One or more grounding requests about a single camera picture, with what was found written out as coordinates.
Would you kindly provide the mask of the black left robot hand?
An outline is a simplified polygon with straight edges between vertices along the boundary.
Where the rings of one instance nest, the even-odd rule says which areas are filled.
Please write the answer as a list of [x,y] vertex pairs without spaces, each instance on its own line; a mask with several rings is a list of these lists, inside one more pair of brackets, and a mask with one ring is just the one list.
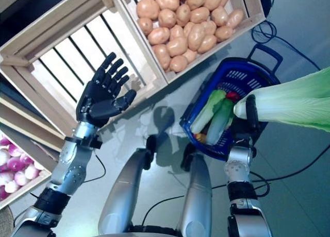
[[111,117],[124,112],[137,95],[130,89],[119,96],[122,86],[129,80],[127,72],[123,59],[116,59],[116,54],[110,53],[85,86],[76,107],[76,120],[101,128]]

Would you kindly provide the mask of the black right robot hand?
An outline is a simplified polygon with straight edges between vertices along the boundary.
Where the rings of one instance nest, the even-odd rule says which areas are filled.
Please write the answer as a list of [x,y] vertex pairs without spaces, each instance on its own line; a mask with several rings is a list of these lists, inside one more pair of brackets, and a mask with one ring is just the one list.
[[247,140],[252,146],[255,145],[261,134],[261,127],[258,119],[255,95],[249,95],[245,102],[247,119],[234,117],[231,132],[235,141]]

